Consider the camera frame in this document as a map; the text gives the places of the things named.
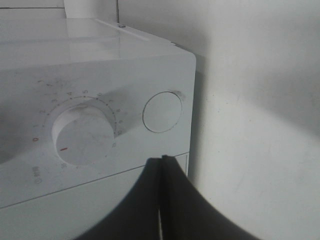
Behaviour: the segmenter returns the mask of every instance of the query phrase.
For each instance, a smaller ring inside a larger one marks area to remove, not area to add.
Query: white knob
[[[98,108],[78,105],[55,120],[52,140],[62,160],[87,165],[106,158],[114,143],[114,130]]]

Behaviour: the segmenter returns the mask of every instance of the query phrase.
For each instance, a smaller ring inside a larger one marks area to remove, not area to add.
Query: circular button
[[[182,112],[180,98],[172,92],[165,91],[153,96],[143,110],[143,123],[155,133],[163,133],[173,128]]]
[[[114,143],[114,130],[98,108],[78,105],[55,120],[52,140],[62,160],[87,165],[105,158]]]

